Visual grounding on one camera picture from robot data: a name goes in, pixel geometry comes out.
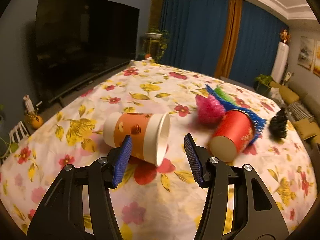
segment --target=sofa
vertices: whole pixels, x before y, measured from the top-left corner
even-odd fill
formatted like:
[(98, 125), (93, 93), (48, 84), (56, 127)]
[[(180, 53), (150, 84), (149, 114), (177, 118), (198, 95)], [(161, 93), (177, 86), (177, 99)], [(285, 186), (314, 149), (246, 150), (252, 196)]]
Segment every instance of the sofa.
[(306, 150), (311, 151), (320, 144), (320, 103), (294, 81), (290, 81), (288, 86), (274, 81), (269, 85), (279, 89), (284, 101), (284, 105), (280, 107), (286, 109), (288, 119), (298, 132)]

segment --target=metal screw head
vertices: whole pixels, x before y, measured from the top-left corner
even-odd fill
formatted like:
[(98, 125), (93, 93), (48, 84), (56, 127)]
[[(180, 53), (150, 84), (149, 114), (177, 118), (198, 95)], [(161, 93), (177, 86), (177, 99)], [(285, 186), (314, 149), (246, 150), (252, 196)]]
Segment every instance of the metal screw head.
[(249, 164), (246, 164), (246, 165), (244, 166), (244, 168), (245, 168), (247, 171), (252, 171), (252, 166), (249, 165)]
[(65, 171), (70, 171), (70, 170), (72, 170), (72, 165), (71, 165), (71, 164), (67, 164), (66, 166), (64, 166), (64, 170), (65, 170)]
[(98, 159), (98, 163), (100, 163), (100, 164), (104, 164), (106, 162), (108, 162), (106, 157), (101, 157), (101, 158)]
[(219, 159), (216, 158), (216, 157), (211, 157), (211, 158), (209, 159), (209, 161), (210, 161), (211, 163), (218, 163), (218, 162), (219, 162)]

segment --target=orange curtain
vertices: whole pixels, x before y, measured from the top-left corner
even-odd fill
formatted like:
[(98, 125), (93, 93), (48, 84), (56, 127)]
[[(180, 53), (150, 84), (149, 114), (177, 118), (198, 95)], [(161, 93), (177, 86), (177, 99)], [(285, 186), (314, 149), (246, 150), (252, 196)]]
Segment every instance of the orange curtain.
[(242, 0), (229, 0), (229, 16), (226, 26), (226, 35), (223, 41), (216, 71), (214, 73), (216, 78), (228, 78), (230, 75), (238, 42), (241, 12)]

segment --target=white air conditioner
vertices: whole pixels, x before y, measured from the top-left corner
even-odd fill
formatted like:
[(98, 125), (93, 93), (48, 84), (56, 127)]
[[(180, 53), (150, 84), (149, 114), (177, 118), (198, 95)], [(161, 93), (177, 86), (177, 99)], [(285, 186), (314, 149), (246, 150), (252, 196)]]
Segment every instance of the white air conditioner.
[(278, 52), (273, 65), (271, 76), (277, 83), (281, 82), (282, 76), (284, 74), (285, 66), (287, 65), (289, 55), (289, 46), (283, 42), (279, 42)]

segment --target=pink brush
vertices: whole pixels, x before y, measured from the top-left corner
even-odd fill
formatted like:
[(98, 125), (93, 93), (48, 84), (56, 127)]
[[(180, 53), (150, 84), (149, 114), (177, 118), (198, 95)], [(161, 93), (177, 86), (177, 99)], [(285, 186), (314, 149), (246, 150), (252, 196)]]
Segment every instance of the pink brush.
[(208, 98), (196, 95), (196, 102), (198, 106), (198, 120), (200, 123), (216, 123), (226, 112), (223, 105), (210, 94)]

